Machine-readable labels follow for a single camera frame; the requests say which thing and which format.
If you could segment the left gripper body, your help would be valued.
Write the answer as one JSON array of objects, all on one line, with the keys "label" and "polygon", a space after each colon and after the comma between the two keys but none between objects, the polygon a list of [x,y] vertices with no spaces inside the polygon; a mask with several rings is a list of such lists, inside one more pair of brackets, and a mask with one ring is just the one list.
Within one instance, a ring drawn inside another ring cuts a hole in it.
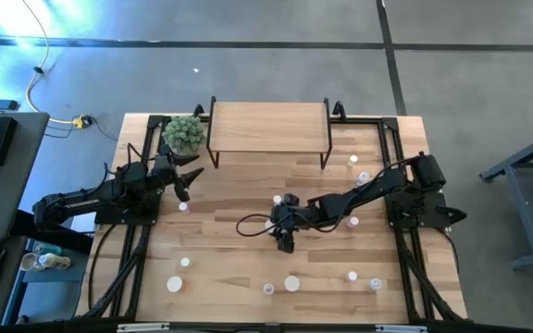
[{"label": "left gripper body", "polygon": [[156,157],[154,159],[154,166],[148,174],[148,189],[163,190],[166,186],[174,184],[177,178],[176,166],[172,159],[168,157]]}]

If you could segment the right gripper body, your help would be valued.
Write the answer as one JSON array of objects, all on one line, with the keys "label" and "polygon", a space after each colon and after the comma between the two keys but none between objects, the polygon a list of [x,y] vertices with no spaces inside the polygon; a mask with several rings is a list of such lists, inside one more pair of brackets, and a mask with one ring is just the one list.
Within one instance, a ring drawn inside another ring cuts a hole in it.
[{"label": "right gripper body", "polygon": [[280,204],[273,208],[273,223],[280,229],[310,229],[316,223],[316,215],[307,207]]}]

